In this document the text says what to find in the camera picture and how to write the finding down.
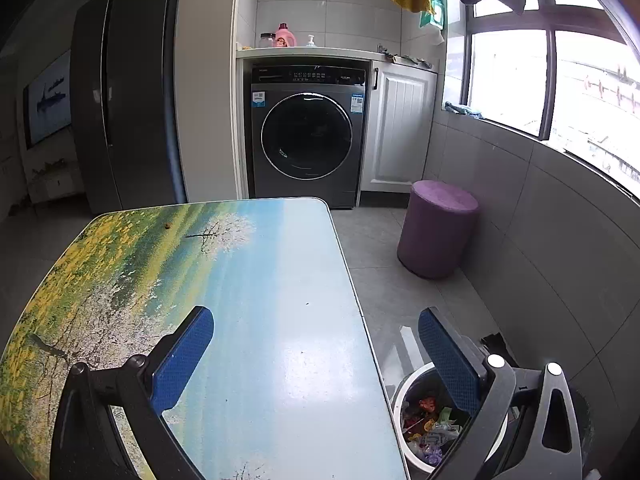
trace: television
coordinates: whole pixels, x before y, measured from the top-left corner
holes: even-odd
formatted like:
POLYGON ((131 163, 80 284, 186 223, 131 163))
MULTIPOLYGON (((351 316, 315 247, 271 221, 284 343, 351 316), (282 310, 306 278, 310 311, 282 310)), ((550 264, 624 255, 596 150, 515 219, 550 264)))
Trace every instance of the television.
POLYGON ((71 124, 69 62, 71 51, 46 67, 22 92, 27 149, 71 124))

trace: washing machine door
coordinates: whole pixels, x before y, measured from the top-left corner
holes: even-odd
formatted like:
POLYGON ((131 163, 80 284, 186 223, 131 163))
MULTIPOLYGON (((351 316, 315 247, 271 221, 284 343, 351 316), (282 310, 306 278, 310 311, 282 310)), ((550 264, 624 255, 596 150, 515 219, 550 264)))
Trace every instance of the washing machine door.
POLYGON ((269 162, 292 178, 312 180, 335 171, 351 149, 351 121, 331 98, 305 92, 283 99, 262 125, 269 162))

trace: countertop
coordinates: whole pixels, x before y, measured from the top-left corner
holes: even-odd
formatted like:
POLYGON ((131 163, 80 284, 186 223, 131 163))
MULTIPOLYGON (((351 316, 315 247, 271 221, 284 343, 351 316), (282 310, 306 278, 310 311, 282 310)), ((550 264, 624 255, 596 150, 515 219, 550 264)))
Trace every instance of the countertop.
MULTIPOLYGON (((346 48, 329 48, 324 46, 289 46, 275 48, 251 48, 236 51, 236 59, 257 59, 261 57, 277 56, 316 56, 316 57, 340 57, 347 59, 361 59, 368 61, 389 62, 384 54, 368 52, 365 50, 350 50, 346 48)), ((396 64, 411 66, 428 72, 438 72, 438 60, 427 60, 433 64, 433 68, 427 69, 424 65, 416 65, 407 59, 396 56, 396 64)))

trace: table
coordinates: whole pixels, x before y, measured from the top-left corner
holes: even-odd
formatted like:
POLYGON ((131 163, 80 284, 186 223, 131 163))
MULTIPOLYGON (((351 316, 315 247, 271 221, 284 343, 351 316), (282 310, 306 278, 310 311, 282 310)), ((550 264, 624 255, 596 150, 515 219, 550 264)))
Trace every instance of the table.
MULTIPOLYGON (((213 339, 167 424, 208 480, 406 480, 370 339, 326 205, 312 198, 106 214, 34 293, 0 362, 0 431, 48 478, 71 364, 123 364, 191 308, 213 339)), ((142 478, 153 478, 122 410, 142 478)))

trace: pink detergent bottle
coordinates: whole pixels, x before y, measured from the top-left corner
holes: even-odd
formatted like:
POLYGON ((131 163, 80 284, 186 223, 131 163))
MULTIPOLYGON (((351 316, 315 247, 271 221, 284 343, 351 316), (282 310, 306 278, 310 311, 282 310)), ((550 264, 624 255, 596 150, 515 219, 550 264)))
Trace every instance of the pink detergent bottle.
POLYGON ((296 46, 296 37, 289 31, 286 23, 281 23, 276 32, 275 46, 296 46))

